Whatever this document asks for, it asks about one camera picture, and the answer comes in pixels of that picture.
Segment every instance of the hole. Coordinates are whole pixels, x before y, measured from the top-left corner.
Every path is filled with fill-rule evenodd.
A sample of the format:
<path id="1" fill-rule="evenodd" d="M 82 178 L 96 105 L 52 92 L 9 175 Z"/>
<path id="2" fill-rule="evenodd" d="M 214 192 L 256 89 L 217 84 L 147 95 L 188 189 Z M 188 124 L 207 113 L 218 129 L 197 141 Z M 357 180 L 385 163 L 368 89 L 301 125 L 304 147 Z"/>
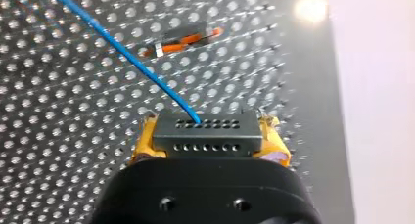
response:
<path id="1" fill-rule="evenodd" d="M 235 144 L 234 146 L 232 146 L 232 151 L 236 152 L 239 151 L 241 149 L 241 146 L 239 146 L 238 144 Z"/>
<path id="2" fill-rule="evenodd" d="M 210 145 L 209 144 L 204 144 L 204 151 L 208 151 L 210 149 Z"/>
<path id="3" fill-rule="evenodd" d="M 229 151 L 230 149 L 231 149 L 231 145 L 229 145 L 229 144 L 225 144 L 225 145 L 223 145 L 223 147 L 222 147 L 222 149 L 223 149 L 223 151 Z"/>
<path id="4" fill-rule="evenodd" d="M 161 199 L 159 208 L 161 211 L 172 211 L 176 207 L 174 198 L 166 197 Z"/>
<path id="5" fill-rule="evenodd" d="M 173 149 L 175 151 L 180 151 L 180 144 L 174 144 Z"/>
<path id="6" fill-rule="evenodd" d="M 234 200 L 233 206 L 235 207 L 235 209 L 237 209 L 238 211 L 242 211 L 242 212 L 248 211 L 251 209 L 251 204 L 241 198 Z"/>

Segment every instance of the perforated metal sheet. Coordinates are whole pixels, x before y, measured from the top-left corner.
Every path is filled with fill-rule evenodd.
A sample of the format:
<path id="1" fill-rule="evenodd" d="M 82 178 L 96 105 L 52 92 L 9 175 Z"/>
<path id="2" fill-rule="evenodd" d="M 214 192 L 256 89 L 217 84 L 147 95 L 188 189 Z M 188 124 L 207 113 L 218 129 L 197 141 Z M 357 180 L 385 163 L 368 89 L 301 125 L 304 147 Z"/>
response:
<path id="1" fill-rule="evenodd" d="M 74 1 L 134 54 L 191 22 L 224 28 L 208 46 L 144 63 L 199 112 L 278 115 L 292 169 L 312 193 L 320 179 L 310 164 L 323 156 L 304 145 L 297 112 L 307 106 L 292 101 L 302 88 L 286 65 L 293 0 Z M 144 115 L 180 109 L 56 0 L 0 0 L 0 32 L 0 223 L 87 223 Z"/>

